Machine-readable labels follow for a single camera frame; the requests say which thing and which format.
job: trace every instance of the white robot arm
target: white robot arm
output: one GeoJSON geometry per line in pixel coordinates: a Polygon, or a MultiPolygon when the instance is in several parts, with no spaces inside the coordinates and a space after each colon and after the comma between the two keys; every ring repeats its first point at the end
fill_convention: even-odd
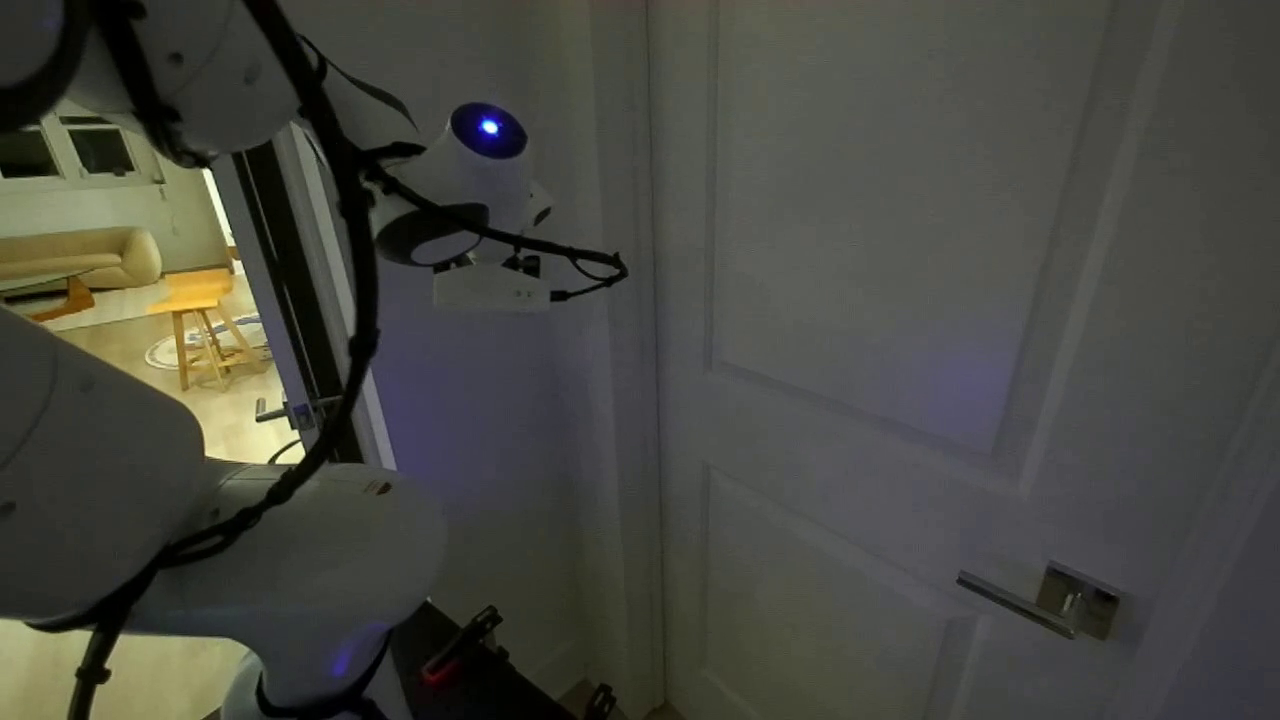
{"type": "MultiPolygon", "coordinates": [[[[524,236],[550,201],[515,117],[461,105],[429,147],[408,118],[402,133],[362,133],[366,114],[403,108],[300,44],[274,0],[0,0],[0,129],[69,96],[200,167],[270,140],[302,109],[352,240],[357,322],[339,416],[376,340],[370,245],[435,272],[445,306],[539,310],[626,277],[616,255],[524,236]],[[512,250],[486,264],[479,238],[512,250]],[[596,282],[549,291],[520,252],[567,258],[596,282]]],[[[96,628],[72,717],[88,717],[125,629],[247,644],[224,720],[289,708],[407,720],[385,637],[438,568],[431,498],[384,470],[323,465],[330,428],[293,468],[206,459],[177,401],[4,311],[0,346],[0,616],[96,628]]]]}

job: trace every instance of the beige sofa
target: beige sofa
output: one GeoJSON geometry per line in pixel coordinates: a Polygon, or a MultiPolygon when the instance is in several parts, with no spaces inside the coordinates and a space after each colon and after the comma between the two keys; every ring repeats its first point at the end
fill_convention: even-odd
{"type": "MultiPolygon", "coordinates": [[[[160,279],[160,250],[151,233],[142,228],[0,237],[0,281],[51,273],[77,273],[91,290],[141,287],[160,279]]],[[[64,287],[64,283],[50,283],[20,292],[64,287]]]]}

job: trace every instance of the lever door handle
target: lever door handle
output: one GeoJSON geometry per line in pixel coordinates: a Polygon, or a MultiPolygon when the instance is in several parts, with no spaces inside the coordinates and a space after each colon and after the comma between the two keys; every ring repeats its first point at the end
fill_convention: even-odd
{"type": "Polygon", "coordinates": [[[1036,602],[965,570],[956,584],[1069,641],[1079,633],[1107,639],[1120,606],[1119,591],[1053,561],[1044,569],[1036,602]]]}

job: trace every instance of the round rug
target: round rug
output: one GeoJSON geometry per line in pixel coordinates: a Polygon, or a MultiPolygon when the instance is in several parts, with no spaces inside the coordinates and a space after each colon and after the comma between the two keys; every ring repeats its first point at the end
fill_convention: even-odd
{"type": "MultiPolygon", "coordinates": [[[[262,329],[262,320],[257,316],[257,313],[250,313],[247,315],[238,315],[232,320],[244,333],[244,340],[252,347],[259,348],[262,360],[270,360],[271,348],[266,346],[266,331],[262,329]]],[[[228,332],[227,325],[221,322],[214,323],[214,336],[218,337],[218,342],[227,348],[239,347],[236,342],[236,336],[228,332]]],[[[187,329],[187,346],[201,347],[200,331],[187,329]]],[[[178,369],[178,345],[173,341],[173,336],[169,336],[160,342],[152,345],[147,348],[146,354],[147,365],[152,368],[159,368],[161,370],[177,370],[178,369]]],[[[200,355],[196,356],[195,366],[200,368],[206,364],[204,348],[201,348],[200,355]]]]}

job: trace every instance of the door panel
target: door panel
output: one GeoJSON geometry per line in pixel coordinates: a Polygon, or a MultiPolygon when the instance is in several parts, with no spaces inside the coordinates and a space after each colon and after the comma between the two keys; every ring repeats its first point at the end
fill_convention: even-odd
{"type": "Polygon", "coordinates": [[[650,4],[690,720],[1102,714],[1280,328],[1280,58],[1181,5],[650,4]],[[1112,639],[954,585],[1051,559],[1112,639]]]}

